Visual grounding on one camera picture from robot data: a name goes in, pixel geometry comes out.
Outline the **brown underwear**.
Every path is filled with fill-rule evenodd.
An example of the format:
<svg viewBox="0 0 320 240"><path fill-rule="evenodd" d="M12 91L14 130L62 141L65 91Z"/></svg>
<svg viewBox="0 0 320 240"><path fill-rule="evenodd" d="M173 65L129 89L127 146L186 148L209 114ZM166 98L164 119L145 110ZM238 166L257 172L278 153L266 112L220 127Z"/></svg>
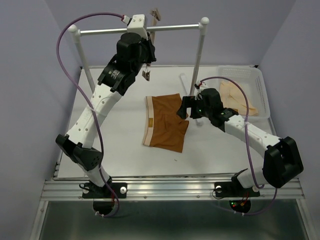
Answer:
<svg viewBox="0 0 320 240"><path fill-rule="evenodd" d="M142 144L147 147L183 152L189 121L177 115L180 94L146 96L146 125Z"/></svg>

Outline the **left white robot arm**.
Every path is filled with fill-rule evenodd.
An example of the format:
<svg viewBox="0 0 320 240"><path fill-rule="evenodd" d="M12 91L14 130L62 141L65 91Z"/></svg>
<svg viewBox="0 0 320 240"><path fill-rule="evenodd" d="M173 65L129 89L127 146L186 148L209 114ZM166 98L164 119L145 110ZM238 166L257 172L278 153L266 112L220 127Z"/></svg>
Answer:
<svg viewBox="0 0 320 240"><path fill-rule="evenodd" d="M76 163L94 185L100 197L111 193L112 178L102 167L104 151L93 147L96 137L101 138L101 125L114 105L135 82L143 65L155 62L155 46L149 32L145 36L127 32L116 43L116 54L97 79L91 98L75 124L55 142L65 155Z"/></svg>

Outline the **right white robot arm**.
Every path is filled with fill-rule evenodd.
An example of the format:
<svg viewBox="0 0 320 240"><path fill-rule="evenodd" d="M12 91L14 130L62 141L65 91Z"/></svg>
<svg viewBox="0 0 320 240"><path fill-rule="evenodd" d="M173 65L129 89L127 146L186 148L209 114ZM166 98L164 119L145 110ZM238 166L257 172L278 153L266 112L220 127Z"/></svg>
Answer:
<svg viewBox="0 0 320 240"><path fill-rule="evenodd" d="M216 128L244 142L248 151L254 149L263 158L261 166L241 170L232 177L230 189L233 194L242 195L251 187L266 184L279 189L303 172L302 159L293 138L280 138L248 123L237 111L223 106L216 89L201 89L195 96L184 96L177 115L186 119L187 109L190 109L192 119L207 118Z"/></svg>

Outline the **beige underwear in basket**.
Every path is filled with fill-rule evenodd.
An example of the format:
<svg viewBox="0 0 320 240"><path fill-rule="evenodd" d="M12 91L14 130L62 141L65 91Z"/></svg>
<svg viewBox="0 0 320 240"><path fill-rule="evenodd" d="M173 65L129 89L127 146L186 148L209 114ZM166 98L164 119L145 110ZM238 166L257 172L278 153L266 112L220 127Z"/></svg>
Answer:
<svg viewBox="0 0 320 240"><path fill-rule="evenodd" d="M245 116L247 104L241 90L229 81L222 81L219 86L221 101L225 108L231 108Z"/></svg>

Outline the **white plastic basket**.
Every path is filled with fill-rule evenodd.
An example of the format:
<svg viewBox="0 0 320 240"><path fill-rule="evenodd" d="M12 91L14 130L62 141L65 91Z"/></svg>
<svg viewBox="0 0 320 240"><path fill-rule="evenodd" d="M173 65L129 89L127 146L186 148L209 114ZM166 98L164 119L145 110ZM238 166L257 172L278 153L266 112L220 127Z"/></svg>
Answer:
<svg viewBox="0 0 320 240"><path fill-rule="evenodd" d="M233 80L239 85L248 113L248 121L258 121L270 117L268 95L262 72L252 66L220 65L217 67L217 75ZM218 79L218 91L220 84L225 79Z"/></svg>

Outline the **white metal clothes rack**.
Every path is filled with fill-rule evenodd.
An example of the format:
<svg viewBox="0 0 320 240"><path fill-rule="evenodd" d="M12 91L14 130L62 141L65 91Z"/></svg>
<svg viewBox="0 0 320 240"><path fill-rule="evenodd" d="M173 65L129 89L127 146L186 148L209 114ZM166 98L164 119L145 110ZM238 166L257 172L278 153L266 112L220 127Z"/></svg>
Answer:
<svg viewBox="0 0 320 240"><path fill-rule="evenodd" d="M207 33L207 26L209 19L204 17L199 23L195 24L183 24L183 25L167 25L167 26L147 26L146 31L150 35L150 39L154 45L153 37L156 32L163 31L179 31L179 30L198 30L199 41L197 49L197 57L194 65L192 83L194 84L198 77L198 71L200 67L200 60L202 49L204 45L204 39ZM105 34L120 34L123 35L127 32L126 28L115 29L100 29L100 30L80 30L77 28L76 23L72 22L67 30L71 33L73 42L78 51L82 67L87 77L90 90L92 91L91 98L87 101L88 106L83 112L83 115L79 118L77 125L82 123L94 124L98 127L107 117L113 106L121 99L126 93L128 88L135 82L136 76L141 73L143 78L147 81L150 79L150 64L146 63L129 63L121 64L116 61L116 54L111 58L107 66L103 69L97 82L94 82L89 64L87 62L81 37L91 35L105 35Z"/></svg>

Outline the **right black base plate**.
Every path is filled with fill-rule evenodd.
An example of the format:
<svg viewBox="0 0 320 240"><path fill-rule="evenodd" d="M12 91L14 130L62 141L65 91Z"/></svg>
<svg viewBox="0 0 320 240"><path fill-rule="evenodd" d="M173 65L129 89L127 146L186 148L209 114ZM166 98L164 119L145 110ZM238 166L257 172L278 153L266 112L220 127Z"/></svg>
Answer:
<svg viewBox="0 0 320 240"><path fill-rule="evenodd" d="M251 210L251 198L260 197L260 191L252 188L243 188L237 183L226 181L216 182L211 195L216 200L230 198L229 206L236 213L248 214Z"/></svg>

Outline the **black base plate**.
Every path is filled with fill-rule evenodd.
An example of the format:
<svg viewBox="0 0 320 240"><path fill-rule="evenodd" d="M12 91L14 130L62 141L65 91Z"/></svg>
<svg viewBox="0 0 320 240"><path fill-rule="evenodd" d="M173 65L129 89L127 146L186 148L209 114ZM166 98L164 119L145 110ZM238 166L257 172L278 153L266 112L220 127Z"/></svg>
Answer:
<svg viewBox="0 0 320 240"><path fill-rule="evenodd" d="M260 191L252 188L243 188L237 183L226 181L216 182L211 195L216 200L230 198L229 206L236 213L248 214L251 210L251 198L260 197Z"/></svg>
<svg viewBox="0 0 320 240"><path fill-rule="evenodd" d="M112 182L107 186L98 187L92 182L80 183L79 188L82 190L82 198L93 200L92 208L96 216L110 218L119 211L118 199L127 197L128 184L126 182Z"/></svg>

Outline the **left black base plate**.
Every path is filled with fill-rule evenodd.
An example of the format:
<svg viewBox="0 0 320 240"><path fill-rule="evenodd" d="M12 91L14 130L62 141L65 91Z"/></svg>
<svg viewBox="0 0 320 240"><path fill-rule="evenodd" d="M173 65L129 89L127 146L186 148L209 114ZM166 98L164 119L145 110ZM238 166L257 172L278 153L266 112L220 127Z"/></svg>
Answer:
<svg viewBox="0 0 320 240"><path fill-rule="evenodd" d="M92 208L96 216L110 218L119 211L118 199L127 197L128 184L126 182L112 182L107 186L98 187L92 182L80 183L79 188L82 190L82 198L93 200Z"/></svg>

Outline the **aluminium mounting rail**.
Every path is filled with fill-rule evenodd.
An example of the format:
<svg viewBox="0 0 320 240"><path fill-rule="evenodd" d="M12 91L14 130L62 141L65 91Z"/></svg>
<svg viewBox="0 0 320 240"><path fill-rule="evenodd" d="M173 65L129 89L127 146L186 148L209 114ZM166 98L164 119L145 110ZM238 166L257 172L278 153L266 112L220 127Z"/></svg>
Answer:
<svg viewBox="0 0 320 240"><path fill-rule="evenodd" d="M127 183L124 201L209 201L216 182L227 181L226 176L192 177L133 177L114 178ZM42 201L83 201L80 180L50 180L44 183Z"/></svg>

